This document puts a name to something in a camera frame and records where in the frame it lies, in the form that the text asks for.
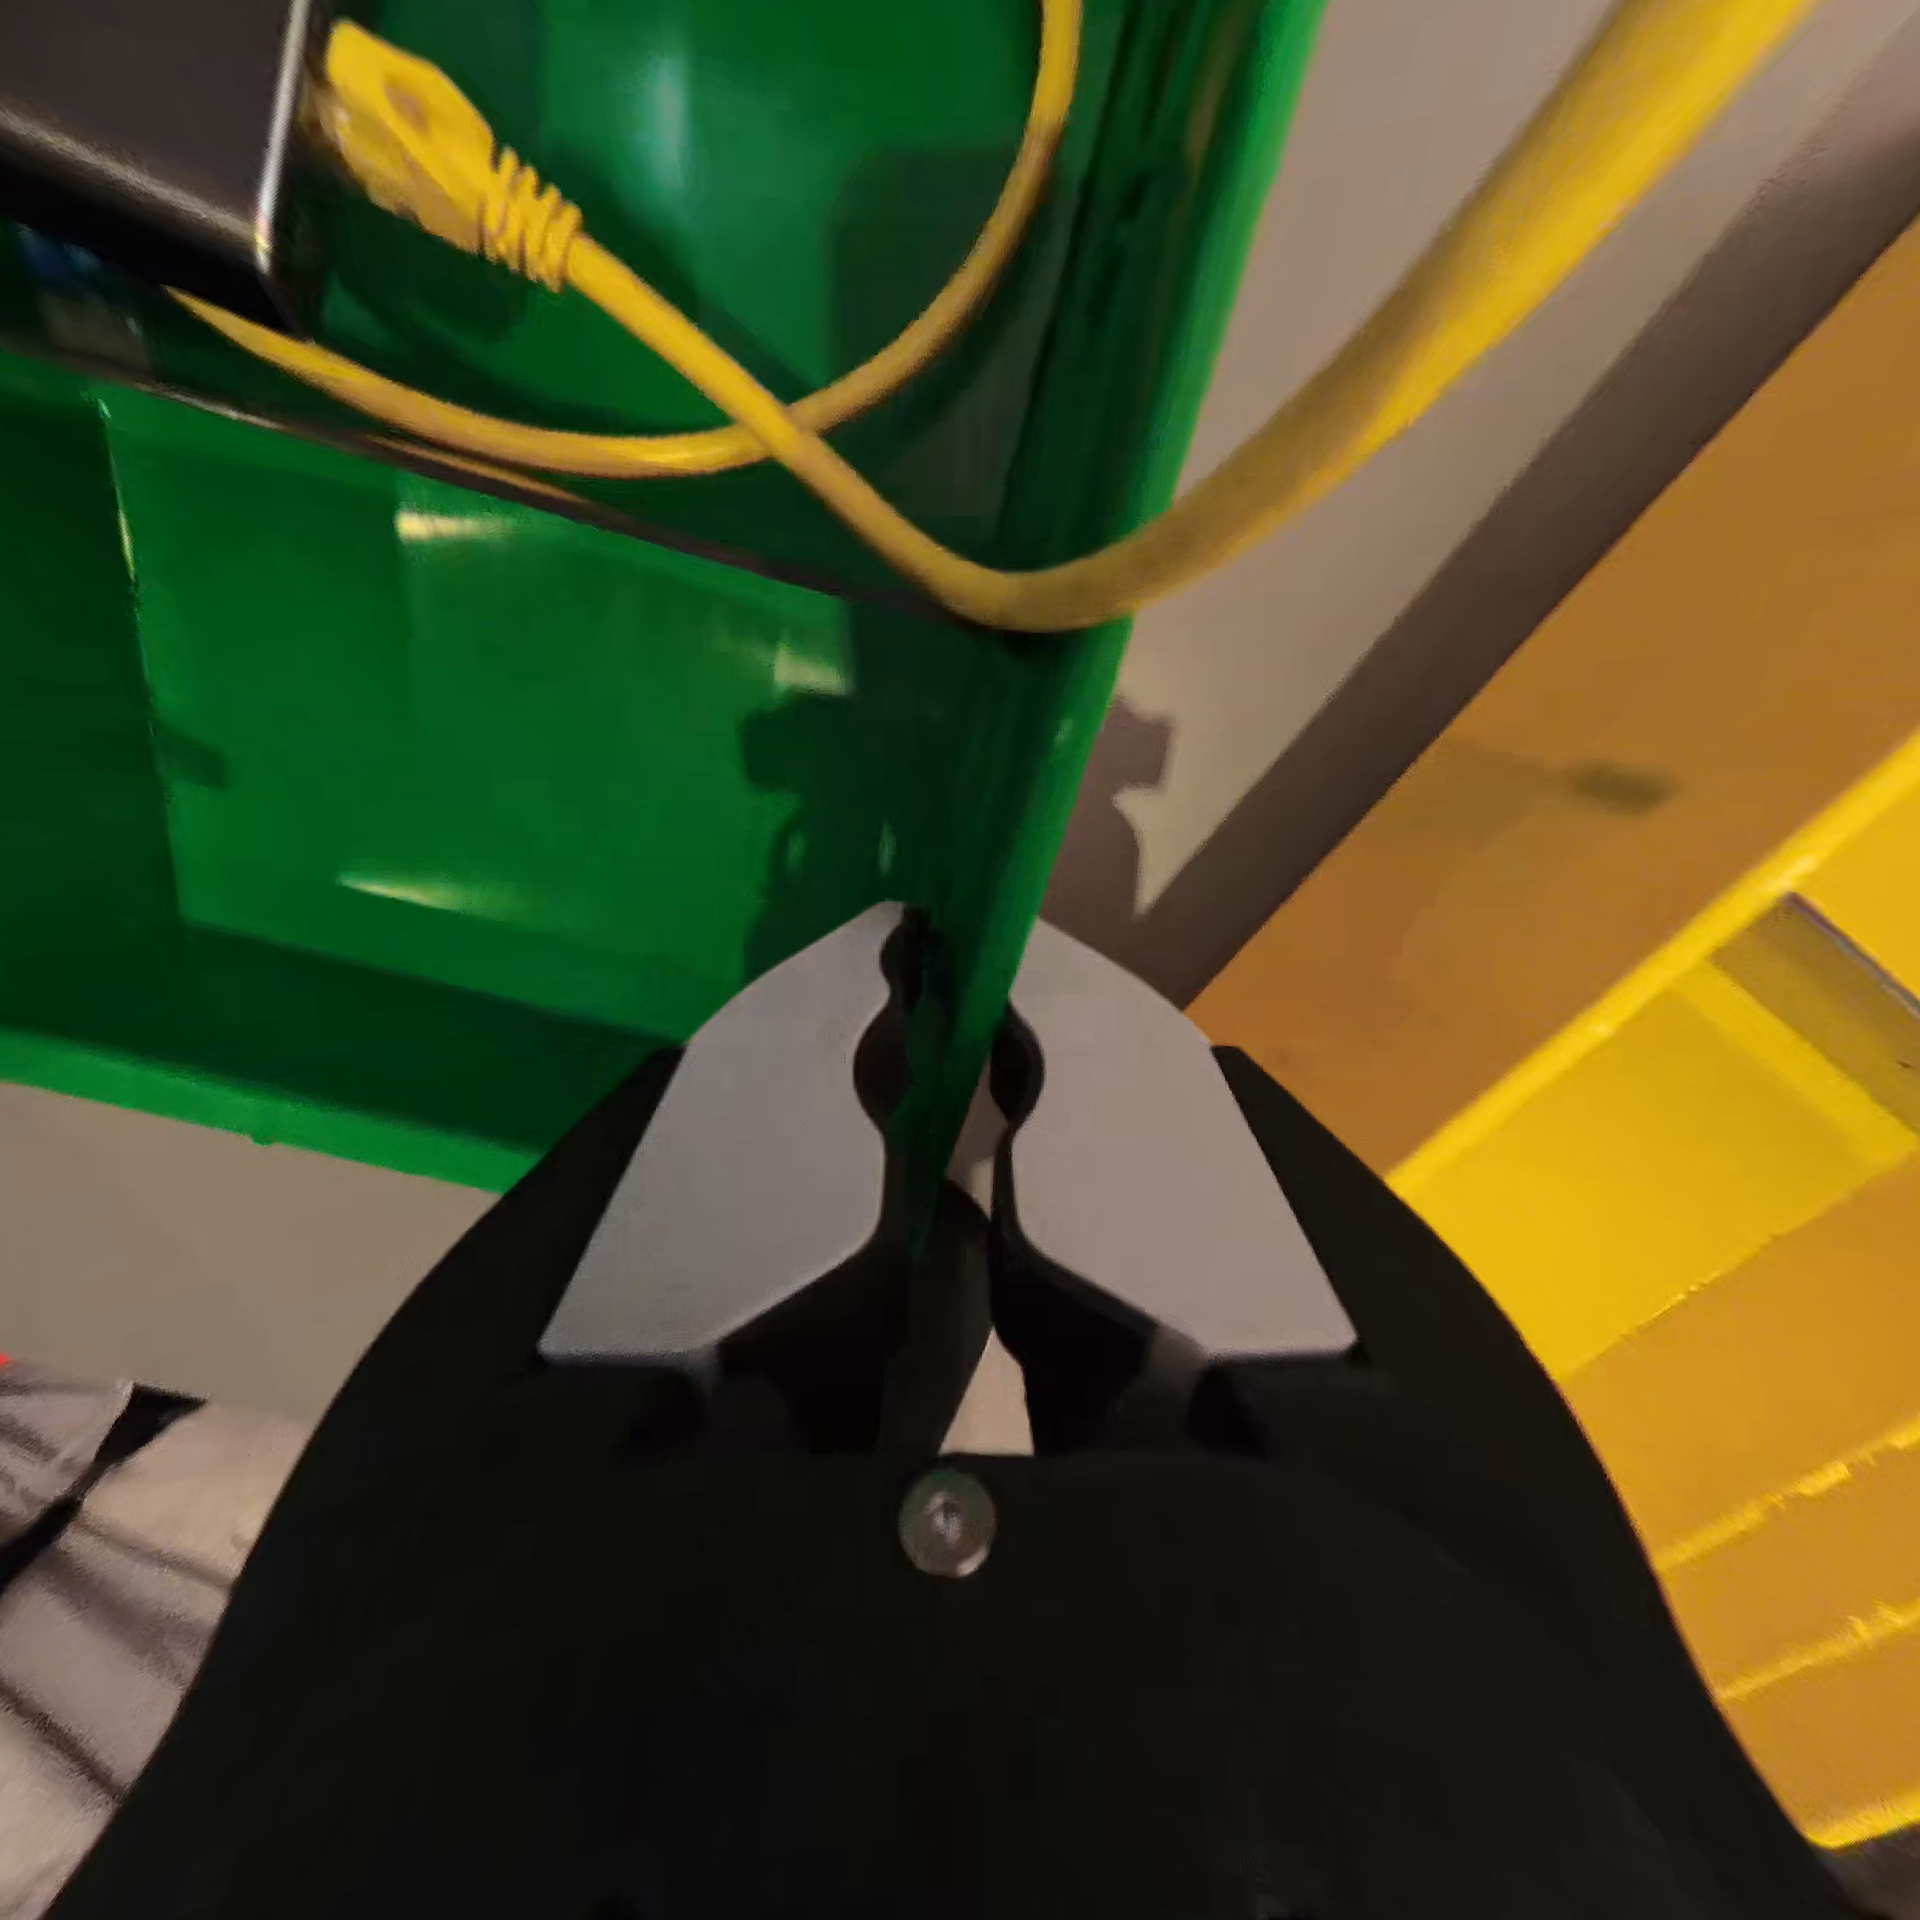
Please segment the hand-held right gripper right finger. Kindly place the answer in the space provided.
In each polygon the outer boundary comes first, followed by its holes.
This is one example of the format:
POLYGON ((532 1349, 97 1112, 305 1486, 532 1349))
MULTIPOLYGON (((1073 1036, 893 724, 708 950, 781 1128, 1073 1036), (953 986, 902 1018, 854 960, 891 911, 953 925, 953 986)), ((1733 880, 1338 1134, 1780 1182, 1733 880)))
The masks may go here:
POLYGON ((1201 1360, 1336 1358, 1358 1340, 1202 1030, 1041 924, 994 1064, 994 1194, 1014 1250, 1201 1360))

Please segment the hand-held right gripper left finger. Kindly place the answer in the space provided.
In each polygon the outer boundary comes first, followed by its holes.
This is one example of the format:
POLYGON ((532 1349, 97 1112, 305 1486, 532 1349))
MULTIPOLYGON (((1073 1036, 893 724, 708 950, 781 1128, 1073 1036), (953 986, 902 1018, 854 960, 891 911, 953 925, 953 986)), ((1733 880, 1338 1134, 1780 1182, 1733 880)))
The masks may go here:
POLYGON ((874 1245, 915 1000, 916 914, 878 902, 720 1006, 668 1073, 541 1358, 706 1368, 874 1245))

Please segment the green plastic bin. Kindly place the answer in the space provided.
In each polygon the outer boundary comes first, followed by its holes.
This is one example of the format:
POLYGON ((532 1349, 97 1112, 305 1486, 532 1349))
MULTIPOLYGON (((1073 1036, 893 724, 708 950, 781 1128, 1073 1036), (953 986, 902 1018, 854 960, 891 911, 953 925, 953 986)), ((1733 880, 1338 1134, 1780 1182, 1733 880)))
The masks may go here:
MULTIPOLYGON (((1326 5, 1084 5, 994 301, 833 441, 994 568, 1177 484, 1326 5)), ((1041 5, 332 5, 441 65, 785 399, 989 214, 1041 5)), ((302 180, 323 341, 608 433, 710 406, 556 296, 302 180)), ((5 223, 5 1086, 500 1190, 869 904, 930 921, 925 1156, 1132 621, 930 614, 777 466, 500 494, 5 223)))

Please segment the yellow plastic bin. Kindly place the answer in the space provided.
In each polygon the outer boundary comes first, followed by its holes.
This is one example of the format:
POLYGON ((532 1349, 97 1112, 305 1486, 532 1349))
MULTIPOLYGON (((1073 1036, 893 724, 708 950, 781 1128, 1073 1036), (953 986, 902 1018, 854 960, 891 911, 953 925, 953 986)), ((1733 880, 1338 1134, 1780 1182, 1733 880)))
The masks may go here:
POLYGON ((1918 238, 1192 1009, 1562 1384, 1830 1848, 1916 1831, 1918 238))

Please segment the black network switch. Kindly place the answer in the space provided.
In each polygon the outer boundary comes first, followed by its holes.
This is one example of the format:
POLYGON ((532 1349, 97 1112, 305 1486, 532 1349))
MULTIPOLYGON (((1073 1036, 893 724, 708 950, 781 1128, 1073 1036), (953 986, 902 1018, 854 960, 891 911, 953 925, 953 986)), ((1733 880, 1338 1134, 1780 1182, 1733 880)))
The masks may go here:
POLYGON ((308 2, 5 2, 2 209, 158 288, 297 328, 308 2))

